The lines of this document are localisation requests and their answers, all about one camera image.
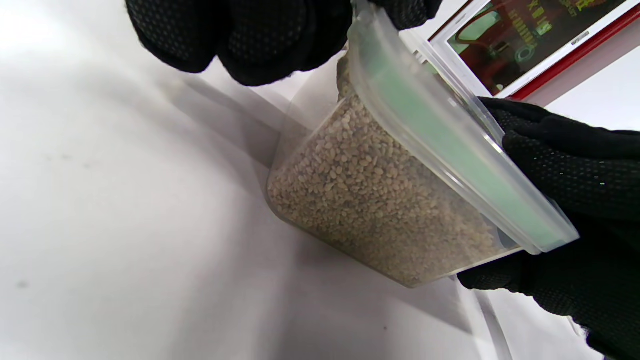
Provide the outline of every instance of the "white wall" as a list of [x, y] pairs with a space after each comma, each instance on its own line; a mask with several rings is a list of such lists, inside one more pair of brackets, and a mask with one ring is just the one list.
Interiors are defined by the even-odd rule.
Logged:
[[570, 90], [547, 109], [592, 126], [640, 131], [638, 64], [640, 47]]

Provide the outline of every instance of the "plastic container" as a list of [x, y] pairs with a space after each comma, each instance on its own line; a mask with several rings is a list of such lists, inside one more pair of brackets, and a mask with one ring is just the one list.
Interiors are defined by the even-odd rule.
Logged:
[[354, 5], [348, 71], [338, 66], [343, 99], [328, 118], [286, 123], [267, 185], [273, 211], [407, 287], [576, 239], [429, 45], [419, 51], [431, 71], [383, 10]]

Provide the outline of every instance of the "white frame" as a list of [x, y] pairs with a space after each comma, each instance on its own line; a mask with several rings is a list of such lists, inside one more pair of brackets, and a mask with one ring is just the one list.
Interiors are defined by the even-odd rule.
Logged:
[[[491, 95], [489, 90], [487, 90], [482, 82], [478, 80], [476, 75], [471, 71], [467, 64], [462, 61], [456, 51], [449, 45], [448, 40], [466, 24], [464, 20], [470, 19], [471, 17], [475, 16], [490, 1], [491, 0], [475, 0], [471, 2], [458, 14], [458, 16], [453, 18], [453, 20], [448, 25], [446, 25], [446, 27], [442, 29], [441, 32], [439, 32], [439, 34], [437, 34], [431, 41], [431, 45], [433, 45], [433, 47], [437, 50], [438, 54], [441, 57], [447, 60], [452, 68], [451, 70], [462, 80], [462, 82], [464, 82], [464, 84], [466, 84], [469, 89], [477, 96], [485, 97], [492, 97], [493, 95]], [[526, 84], [530, 83], [533, 79], [540, 76], [551, 66], [570, 54], [573, 50], [584, 44], [586, 40], [599, 33], [601, 30], [606, 28], [609, 24], [627, 13], [639, 3], [640, 0], [626, 0], [624, 3], [615, 8], [611, 13], [605, 15], [598, 22], [575, 37], [571, 42], [558, 49], [558, 51], [553, 53], [547, 59], [543, 60], [541, 63], [537, 64], [528, 73], [524, 74], [512, 84], [502, 89], [501, 92], [493, 97], [505, 98], [513, 95], [519, 89], [523, 88]]]

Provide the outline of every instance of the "seeds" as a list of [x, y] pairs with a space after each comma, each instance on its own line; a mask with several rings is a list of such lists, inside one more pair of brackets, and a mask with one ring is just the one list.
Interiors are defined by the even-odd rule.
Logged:
[[[269, 176], [273, 207], [387, 277], [415, 287], [509, 251], [496, 246], [495, 228], [382, 129], [357, 95], [297, 143], [280, 147], [286, 159]], [[331, 156], [331, 149], [342, 154]]]

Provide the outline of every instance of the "black glove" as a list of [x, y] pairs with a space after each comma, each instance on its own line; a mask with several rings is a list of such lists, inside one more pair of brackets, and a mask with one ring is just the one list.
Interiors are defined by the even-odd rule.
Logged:
[[546, 311], [583, 326], [595, 350], [640, 359], [640, 133], [482, 100], [506, 132], [504, 150], [557, 201], [580, 239], [538, 256], [520, 252], [458, 279], [470, 289], [532, 296]]
[[[372, 0], [398, 29], [432, 19], [442, 0]], [[202, 72], [217, 55], [242, 85], [319, 67], [347, 41], [350, 0], [126, 0], [142, 45], [166, 64]]]

